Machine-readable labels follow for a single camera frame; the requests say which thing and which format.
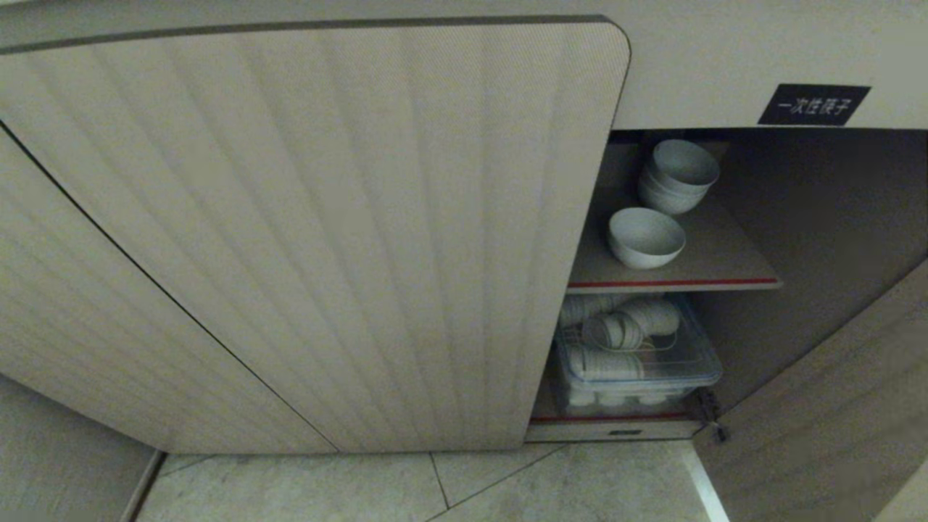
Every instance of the cabinet door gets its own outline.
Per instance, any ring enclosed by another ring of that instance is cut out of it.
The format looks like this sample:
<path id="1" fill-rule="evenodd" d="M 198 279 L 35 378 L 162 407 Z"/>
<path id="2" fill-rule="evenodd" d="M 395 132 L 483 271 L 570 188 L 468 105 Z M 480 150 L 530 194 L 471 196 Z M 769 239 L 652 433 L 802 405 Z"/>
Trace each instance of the cabinet door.
<path id="1" fill-rule="evenodd" d="M 0 372 L 160 450 L 333 448 L 0 133 Z"/>
<path id="2" fill-rule="evenodd" d="M 625 76 L 612 24 L 0 58 L 68 193 L 343 450 L 521 443 Z"/>
<path id="3" fill-rule="evenodd" d="M 696 437 L 732 522 L 872 520 L 928 456 L 928 262 Z"/>

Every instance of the label sign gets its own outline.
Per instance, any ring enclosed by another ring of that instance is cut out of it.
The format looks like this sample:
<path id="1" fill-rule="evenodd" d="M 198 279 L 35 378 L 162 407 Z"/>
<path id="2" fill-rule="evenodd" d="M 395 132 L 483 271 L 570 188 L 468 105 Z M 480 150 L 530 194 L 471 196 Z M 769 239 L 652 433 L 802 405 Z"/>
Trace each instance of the label sign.
<path id="1" fill-rule="evenodd" d="M 852 85 L 780 84 L 757 124 L 842 126 L 869 92 Z"/>

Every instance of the clear plastic container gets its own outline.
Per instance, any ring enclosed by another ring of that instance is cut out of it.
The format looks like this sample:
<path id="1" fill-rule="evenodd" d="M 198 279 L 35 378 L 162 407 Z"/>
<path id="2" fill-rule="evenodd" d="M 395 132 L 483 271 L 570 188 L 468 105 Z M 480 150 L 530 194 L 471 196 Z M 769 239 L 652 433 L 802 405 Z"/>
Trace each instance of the clear plastic container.
<path id="1" fill-rule="evenodd" d="M 666 298 L 680 311 L 675 335 L 654 336 L 640 350 L 611 353 L 586 346 L 579 327 L 559 329 L 555 349 L 560 403 L 568 416 L 653 415 L 678 411 L 699 386 L 715 384 L 722 365 L 683 294 Z"/>

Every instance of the cabinet shelf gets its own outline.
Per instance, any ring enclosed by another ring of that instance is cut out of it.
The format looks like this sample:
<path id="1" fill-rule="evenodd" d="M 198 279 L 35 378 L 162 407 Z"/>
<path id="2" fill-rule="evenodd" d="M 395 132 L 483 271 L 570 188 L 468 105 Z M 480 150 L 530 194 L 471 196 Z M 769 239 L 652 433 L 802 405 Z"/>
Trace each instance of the cabinet shelf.
<path id="1" fill-rule="evenodd" d="M 769 290 L 782 286 L 764 256 L 735 219 L 711 194 L 692 211 L 677 216 L 687 245 L 666 266 L 632 270 L 606 244 L 609 217 L 635 206 L 614 188 L 597 188 L 577 248 L 567 294 Z"/>

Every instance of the tiled floor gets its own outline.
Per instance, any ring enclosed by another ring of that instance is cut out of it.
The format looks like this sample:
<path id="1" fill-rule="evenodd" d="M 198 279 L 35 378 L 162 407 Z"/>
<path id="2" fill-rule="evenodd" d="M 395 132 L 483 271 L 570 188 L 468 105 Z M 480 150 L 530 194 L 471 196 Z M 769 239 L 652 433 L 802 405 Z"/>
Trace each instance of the tiled floor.
<path id="1" fill-rule="evenodd" d="M 530 444 L 484 453 L 171 456 L 138 520 L 727 522 L 688 441 Z"/>

